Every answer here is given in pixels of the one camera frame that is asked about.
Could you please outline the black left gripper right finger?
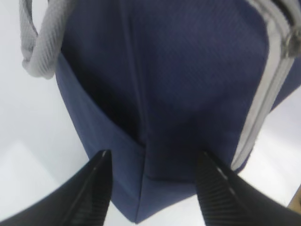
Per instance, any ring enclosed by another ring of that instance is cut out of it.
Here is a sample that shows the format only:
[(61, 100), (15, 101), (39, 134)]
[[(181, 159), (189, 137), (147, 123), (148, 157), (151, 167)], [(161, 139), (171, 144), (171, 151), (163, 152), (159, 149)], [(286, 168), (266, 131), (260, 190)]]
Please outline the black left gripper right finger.
[(214, 154), (201, 152), (197, 196), (207, 226), (299, 226), (301, 216), (245, 182)]

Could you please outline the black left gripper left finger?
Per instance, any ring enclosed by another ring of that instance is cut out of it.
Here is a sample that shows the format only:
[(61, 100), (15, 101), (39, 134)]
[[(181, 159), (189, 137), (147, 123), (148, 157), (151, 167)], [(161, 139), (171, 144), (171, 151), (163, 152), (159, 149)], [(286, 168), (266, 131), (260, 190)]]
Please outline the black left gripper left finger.
[(99, 151), (53, 193), (5, 219), (2, 226), (102, 226), (112, 193), (109, 150)]

